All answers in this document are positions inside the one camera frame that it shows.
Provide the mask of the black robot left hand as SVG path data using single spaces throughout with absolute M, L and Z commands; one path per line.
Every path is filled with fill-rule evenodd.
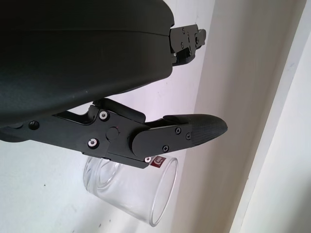
M 110 99 L 165 79 L 206 39 L 162 0 L 3 0 L 0 138 L 146 168 L 227 131 L 221 118 L 145 114 Z

